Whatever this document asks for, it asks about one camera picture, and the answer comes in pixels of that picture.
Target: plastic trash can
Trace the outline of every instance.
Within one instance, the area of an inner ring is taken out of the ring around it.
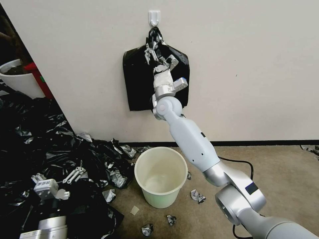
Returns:
[[[153,207],[166,208],[173,204],[186,181],[187,165],[175,150],[156,147],[139,156],[134,174],[145,200]]]

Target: red object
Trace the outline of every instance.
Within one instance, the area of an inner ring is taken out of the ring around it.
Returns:
[[[44,81],[42,81],[43,77],[41,77],[41,73],[38,70],[36,64],[34,62],[32,62],[29,65],[26,65],[24,67],[24,69],[27,70],[27,71],[30,71],[33,74],[34,78],[36,79],[36,81],[37,81],[39,87],[41,88],[41,90],[43,91],[44,95],[48,99],[53,99],[54,98],[53,94],[50,91],[48,85]]]

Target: white wall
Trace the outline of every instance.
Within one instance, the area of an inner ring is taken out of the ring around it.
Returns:
[[[2,0],[76,132],[172,141],[130,112],[123,53],[143,45],[148,10],[190,61],[192,118],[211,141],[318,139],[319,1]]]

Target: wall hook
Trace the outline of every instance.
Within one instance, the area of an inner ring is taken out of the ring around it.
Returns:
[[[160,11],[149,11],[149,24],[156,27],[160,22]]]

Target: carpet floor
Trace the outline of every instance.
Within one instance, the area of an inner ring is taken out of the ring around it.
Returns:
[[[250,146],[215,147],[219,156],[247,160],[254,166],[254,182],[266,197],[267,204],[260,211],[265,216],[290,219],[319,236],[319,161],[315,155],[301,150],[299,146]],[[250,175],[250,167],[243,163],[224,162]],[[187,161],[192,179],[186,180],[179,195],[168,208],[156,209],[144,199],[134,179],[128,188],[116,189],[113,207],[124,214],[117,229],[119,238],[144,238],[141,227],[153,223],[150,238],[234,238],[232,224],[215,203],[215,194],[220,190],[209,184],[202,173]],[[206,196],[198,204],[189,195],[192,189]],[[133,206],[140,210],[130,214]],[[177,221],[169,226],[166,215],[176,216]],[[239,236],[249,236],[242,226],[236,227]]]

